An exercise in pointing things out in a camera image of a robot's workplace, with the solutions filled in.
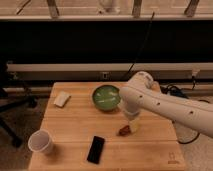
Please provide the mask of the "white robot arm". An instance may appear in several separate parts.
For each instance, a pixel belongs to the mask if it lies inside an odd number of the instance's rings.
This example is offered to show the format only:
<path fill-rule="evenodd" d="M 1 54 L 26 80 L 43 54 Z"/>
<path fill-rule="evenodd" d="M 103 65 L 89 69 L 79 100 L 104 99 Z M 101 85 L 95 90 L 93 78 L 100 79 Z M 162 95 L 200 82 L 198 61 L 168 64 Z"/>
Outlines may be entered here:
<path fill-rule="evenodd" d="M 213 104 L 156 92 L 153 83 L 149 73 L 140 71 L 120 88 L 126 116 L 135 118 L 141 109 L 149 110 L 213 138 Z"/>

